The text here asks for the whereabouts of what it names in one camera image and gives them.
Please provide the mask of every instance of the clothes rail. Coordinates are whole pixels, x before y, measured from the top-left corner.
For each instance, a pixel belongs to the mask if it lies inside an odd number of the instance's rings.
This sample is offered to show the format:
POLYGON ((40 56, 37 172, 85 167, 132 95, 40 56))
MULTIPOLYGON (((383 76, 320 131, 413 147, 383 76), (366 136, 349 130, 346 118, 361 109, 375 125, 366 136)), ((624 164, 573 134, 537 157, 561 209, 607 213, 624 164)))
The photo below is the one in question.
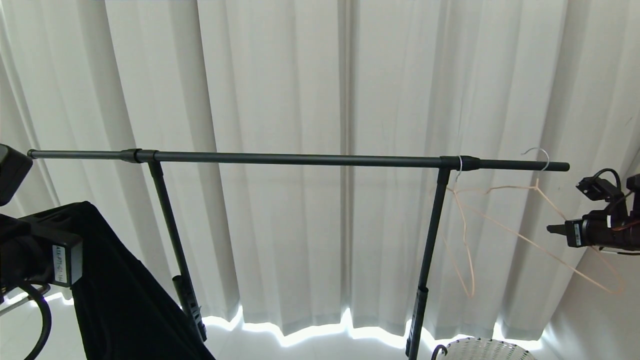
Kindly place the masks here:
POLYGON ((547 161, 519 161, 519 160, 486 160, 473 156, 440 156, 440 157, 412 157, 412 156, 362 156, 362 155, 318 155, 318 154, 250 154, 232 152, 170 152, 145 149, 127 149, 122 151, 48 151, 31 149, 27 155, 32 159, 80 159, 80 160, 122 160, 130 163, 149 163, 149 169, 154 179, 156 192, 160 200, 164 221, 173 245, 173 251, 178 261, 180 278, 174 278, 174 284, 182 308, 187 316, 193 320, 193 328, 202 340, 206 339, 205 328, 202 324, 198 301, 193 291, 189 268, 180 242, 173 209, 169 201, 166 185, 164 184, 160 162, 183 163, 237 163, 237 164, 272 164, 272 165, 324 165, 324 166, 352 166, 352 167, 405 167, 405 168, 437 168, 438 178, 436 192, 429 221, 426 246, 420 267, 418 288, 413 305, 413 316, 409 337, 406 340, 405 354, 410 360, 416 360, 420 345, 420 334, 426 310, 427 279, 433 258, 438 225, 442 215, 442 206, 449 184, 452 170, 532 170, 556 171, 569 170, 568 163, 547 161))

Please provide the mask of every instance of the light under curtain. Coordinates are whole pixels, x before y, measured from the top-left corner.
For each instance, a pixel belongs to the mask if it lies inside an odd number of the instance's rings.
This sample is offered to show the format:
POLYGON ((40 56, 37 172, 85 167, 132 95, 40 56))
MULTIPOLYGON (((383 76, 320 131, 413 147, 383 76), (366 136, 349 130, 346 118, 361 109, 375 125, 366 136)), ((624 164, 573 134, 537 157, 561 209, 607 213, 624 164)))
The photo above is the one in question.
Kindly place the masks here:
MULTIPOLYGON (((540 188, 569 217, 575 183, 623 174, 640 147, 640 2, 2 0, 0 140, 18 150, 290 152, 532 160, 569 173, 465 172, 458 188, 540 188)), ((3 211, 94 203, 173 293, 172 248, 145 167, 38 160, 3 211)), ((338 323, 404 334, 435 187, 394 168, 164 166, 204 316, 290 334, 338 323)), ((447 196, 425 328, 536 340, 572 273, 447 196)), ((568 263, 561 219, 524 190, 466 200, 568 263)), ((606 271, 590 269, 593 273, 606 271)))

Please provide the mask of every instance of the laundry basket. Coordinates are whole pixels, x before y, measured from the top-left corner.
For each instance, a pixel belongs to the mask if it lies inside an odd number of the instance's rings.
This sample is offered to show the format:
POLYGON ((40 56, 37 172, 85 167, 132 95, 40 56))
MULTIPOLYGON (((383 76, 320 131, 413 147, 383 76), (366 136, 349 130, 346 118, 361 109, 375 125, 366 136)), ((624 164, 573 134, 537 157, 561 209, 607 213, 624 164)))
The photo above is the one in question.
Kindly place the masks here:
POLYGON ((465 338, 450 342, 446 347, 438 345, 431 360, 536 360, 518 345, 504 341, 481 338, 465 338))

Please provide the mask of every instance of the curtain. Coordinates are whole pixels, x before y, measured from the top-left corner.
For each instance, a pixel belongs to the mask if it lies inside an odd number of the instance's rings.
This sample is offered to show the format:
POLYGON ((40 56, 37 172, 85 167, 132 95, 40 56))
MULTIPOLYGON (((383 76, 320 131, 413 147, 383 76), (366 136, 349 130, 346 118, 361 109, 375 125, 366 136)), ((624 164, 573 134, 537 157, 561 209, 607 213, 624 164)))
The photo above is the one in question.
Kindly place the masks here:
MULTIPOLYGON (((465 172, 458 188, 540 188, 575 218, 574 188, 624 173, 640 147, 640 3, 601 1, 2 0, 0 140, 29 148, 289 152, 544 160, 567 173, 465 172)), ((173 293, 178 274, 144 165, 38 160, 3 211, 96 204, 173 293)), ((431 213, 432 170, 166 163, 204 316, 290 334, 337 323, 404 333, 431 213)), ((463 201, 573 265, 540 197, 463 201)), ((447 195, 425 328, 536 340, 572 272, 447 195)), ((588 272, 606 271, 605 267, 588 272)))

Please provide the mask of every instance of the white floor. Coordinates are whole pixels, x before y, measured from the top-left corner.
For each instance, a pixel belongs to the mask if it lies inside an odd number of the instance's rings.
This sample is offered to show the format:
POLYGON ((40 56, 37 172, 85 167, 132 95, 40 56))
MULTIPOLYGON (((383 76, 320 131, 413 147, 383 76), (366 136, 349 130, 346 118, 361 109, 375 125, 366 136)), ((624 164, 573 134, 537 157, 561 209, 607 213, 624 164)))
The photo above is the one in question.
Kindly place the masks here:
MULTIPOLYGON (((85 359, 74 307, 62 298, 50 300, 49 305, 53 329, 38 359, 85 359)), ((231 323, 206 318, 206 345, 218 360, 406 359, 404 339, 379 328, 354 330, 349 326, 348 315, 345 317, 341 324, 309 328, 287 337, 276 335, 274 325, 244 324, 241 314, 231 323)), ((40 334, 40 326, 40 313, 34 304, 0 317, 0 359, 24 359, 40 334)), ((436 343, 449 342, 435 342, 424 332, 422 340, 420 359, 430 359, 430 347, 436 343)), ((541 344, 530 350, 539 360, 558 360, 541 344)))

